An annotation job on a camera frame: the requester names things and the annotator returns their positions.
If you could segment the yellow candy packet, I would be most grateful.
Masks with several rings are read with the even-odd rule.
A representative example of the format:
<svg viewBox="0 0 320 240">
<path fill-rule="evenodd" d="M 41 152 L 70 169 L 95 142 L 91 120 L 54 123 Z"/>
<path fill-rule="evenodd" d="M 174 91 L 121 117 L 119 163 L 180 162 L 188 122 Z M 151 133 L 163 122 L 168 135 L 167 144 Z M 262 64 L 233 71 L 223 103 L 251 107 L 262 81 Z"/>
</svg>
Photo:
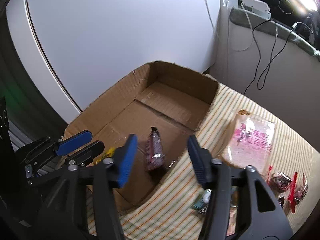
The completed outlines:
<svg viewBox="0 0 320 240">
<path fill-rule="evenodd" d="M 109 148 L 105 153 L 97 156 L 94 160 L 93 163 L 94 165 L 97 165 L 99 162 L 101 162 L 102 160 L 106 159 L 106 158 L 112 158 L 114 155 L 116 148 L 115 147 L 111 147 Z"/>
</svg>

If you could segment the black patterned snack bar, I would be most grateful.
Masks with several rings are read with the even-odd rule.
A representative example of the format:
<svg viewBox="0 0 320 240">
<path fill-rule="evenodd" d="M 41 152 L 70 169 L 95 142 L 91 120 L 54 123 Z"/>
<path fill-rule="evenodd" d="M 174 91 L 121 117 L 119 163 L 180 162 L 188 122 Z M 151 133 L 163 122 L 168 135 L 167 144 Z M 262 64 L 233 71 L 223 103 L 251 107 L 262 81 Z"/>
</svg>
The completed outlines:
<svg viewBox="0 0 320 240">
<path fill-rule="evenodd" d="M 146 170 L 152 171 L 164 165 L 165 154 L 163 153 L 160 133 L 156 127 L 151 127 L 145 148 Z"/>
</svg>

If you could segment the teal mint candy packet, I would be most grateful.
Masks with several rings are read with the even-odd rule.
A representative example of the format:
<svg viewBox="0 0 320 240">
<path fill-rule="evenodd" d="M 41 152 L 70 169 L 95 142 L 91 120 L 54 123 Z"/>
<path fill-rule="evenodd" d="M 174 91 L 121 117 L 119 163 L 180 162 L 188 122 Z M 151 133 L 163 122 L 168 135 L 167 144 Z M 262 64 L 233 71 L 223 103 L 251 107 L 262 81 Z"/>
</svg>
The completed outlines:
<svg viewBox="0 0 320 240">
<path fill-rule="evenodd" d="M 192 204 L 191 208 L 197 211 L 199 214 L 206 214 L 210 202 L 211 192 L 211 189 L 207 189 L 200 193 L 195 202 Z"/>
</svg>

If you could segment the bagged toast bread pink label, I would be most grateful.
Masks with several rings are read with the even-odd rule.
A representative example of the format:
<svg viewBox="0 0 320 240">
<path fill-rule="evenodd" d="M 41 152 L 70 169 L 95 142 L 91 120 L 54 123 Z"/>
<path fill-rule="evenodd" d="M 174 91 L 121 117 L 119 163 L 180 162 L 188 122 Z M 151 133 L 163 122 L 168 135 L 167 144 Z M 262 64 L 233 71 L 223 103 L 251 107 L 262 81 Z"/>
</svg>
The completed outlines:
<svg viewBox="0 0 320 240">
<path fill-rule="evenodd" d="M 254 166 L 266 177 L 275 129 L 275 122 L 240 109 L 227 126 L 219 157 L 237 168 Z"/>
</svg>

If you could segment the red dates clear bag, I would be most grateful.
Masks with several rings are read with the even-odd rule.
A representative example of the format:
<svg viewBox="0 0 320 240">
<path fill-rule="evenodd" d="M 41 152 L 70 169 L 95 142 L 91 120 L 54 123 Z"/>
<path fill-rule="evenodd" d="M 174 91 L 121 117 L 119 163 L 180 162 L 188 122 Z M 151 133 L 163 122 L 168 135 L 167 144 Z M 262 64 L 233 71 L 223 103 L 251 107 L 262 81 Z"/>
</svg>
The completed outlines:
<svg viewBox="0 0 320 240">
<path fill-rule="evenodd" d="M 290 188 L 292 179 L 283 172 L 274 171 L 273 165 L 269 165 L 266 182 L 274 192 L 284 193 Z"/>
</svg>

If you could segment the brown cardboard box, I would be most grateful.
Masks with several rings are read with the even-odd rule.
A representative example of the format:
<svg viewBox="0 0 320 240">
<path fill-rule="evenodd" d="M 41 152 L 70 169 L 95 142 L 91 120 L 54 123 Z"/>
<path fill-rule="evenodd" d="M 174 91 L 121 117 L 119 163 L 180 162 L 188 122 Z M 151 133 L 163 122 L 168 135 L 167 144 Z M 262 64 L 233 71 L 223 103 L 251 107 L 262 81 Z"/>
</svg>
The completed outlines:
<svg viewBox="0 0 320 240">
<path fill-rule="evenodd" d="M 67 126 L 64 137 L 88 130 L 108 150 L 123 146 L 130 134 L 137 136 L 129 181 L 115 192 L 118 210 L 132 210 L 154 194 L 170 164 L 180 159 L 188 137 L 201 128 L 218 87 L 211 76 L 169 62 L 149 62 L 101 94 Z M 157 174 L 145 167 L 153 127 L 160 133 L 165 156 L 164 170 Z"/>
</svg>

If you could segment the striped yellow tablecloth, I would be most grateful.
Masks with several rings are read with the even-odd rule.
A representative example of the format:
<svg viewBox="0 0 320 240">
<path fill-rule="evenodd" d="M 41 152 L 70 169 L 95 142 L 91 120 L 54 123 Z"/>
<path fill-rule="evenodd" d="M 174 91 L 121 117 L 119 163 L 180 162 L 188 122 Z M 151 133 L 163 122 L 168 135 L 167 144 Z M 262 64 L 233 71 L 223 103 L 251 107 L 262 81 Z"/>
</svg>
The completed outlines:
<svg viewBox="0 0 320 240">
<path fill-rule="evenodd" d="M 192 209 L 201 193 L 187 152 L 189 135 L 214 157 L 266 176 L 284 172 L 309 181 L 295 212 L 285 210 L 297 232 L 319 200 L 319 153 L 287 124 L 254 101 L 219 84 L 204 102 L 161 82 L 148 87 L 116 84 L 91 103 L 75 126 L 106 148 L 138 137 L 129 181 L 115 192 L 129 239 L 196 239 L 202 218 Z"/>
</svg>

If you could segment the white wardrobe panel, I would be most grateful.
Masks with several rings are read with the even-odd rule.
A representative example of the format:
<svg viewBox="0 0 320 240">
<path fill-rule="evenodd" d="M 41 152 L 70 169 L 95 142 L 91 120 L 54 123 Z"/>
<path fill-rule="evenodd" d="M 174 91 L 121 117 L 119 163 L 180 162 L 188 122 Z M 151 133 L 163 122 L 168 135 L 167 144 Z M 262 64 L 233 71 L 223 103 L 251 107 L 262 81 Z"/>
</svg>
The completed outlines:
<svg viewBox="0 0 320 240">
<path fill-rule="evenodd" d="M 214 62 L 220 0 L 10 0 L 7 21 L 31 80 L 65 122 L 135 68 Z"/>
</svg>

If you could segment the white power strip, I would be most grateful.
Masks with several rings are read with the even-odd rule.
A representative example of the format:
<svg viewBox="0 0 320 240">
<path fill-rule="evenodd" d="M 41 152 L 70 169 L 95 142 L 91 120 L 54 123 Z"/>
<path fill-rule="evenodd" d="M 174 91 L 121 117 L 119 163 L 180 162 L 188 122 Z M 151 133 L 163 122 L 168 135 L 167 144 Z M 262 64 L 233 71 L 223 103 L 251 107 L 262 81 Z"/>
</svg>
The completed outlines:
<svg viewBox="0 0 320 240">
<path fill-rule="evenodd" d="M 242 6 L 260 17 L 270 20 L 271 8 L 261 0 L 241 0 Z"/>
</svg>

